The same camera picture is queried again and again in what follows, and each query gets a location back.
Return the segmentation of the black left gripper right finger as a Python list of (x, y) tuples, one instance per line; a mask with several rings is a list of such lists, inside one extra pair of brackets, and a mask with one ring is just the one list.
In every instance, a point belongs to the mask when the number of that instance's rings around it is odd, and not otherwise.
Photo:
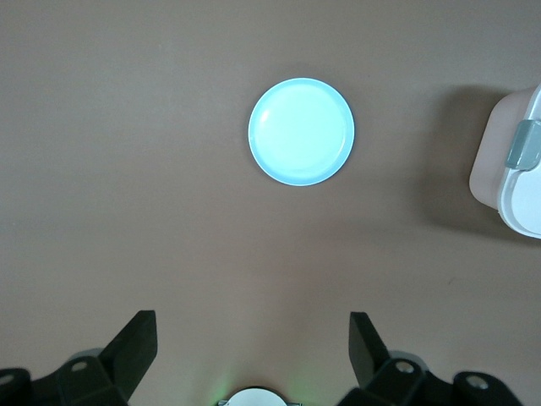
[(498, 378), (462, 371), (443, 381), (418, 362), (391, 354), (365, 312), (350, 314), (348, 354), (358, 385), (342, 405), (518, 405)]

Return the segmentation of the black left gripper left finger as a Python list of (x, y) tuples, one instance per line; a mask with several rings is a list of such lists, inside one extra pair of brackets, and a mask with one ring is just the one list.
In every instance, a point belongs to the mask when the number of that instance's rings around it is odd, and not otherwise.
[(2, 369), (1, 404), (127, 405), (157, 349), (156, 313), (141, 310), (96, 356), (71, 359), (34, 381), (26, 369)]

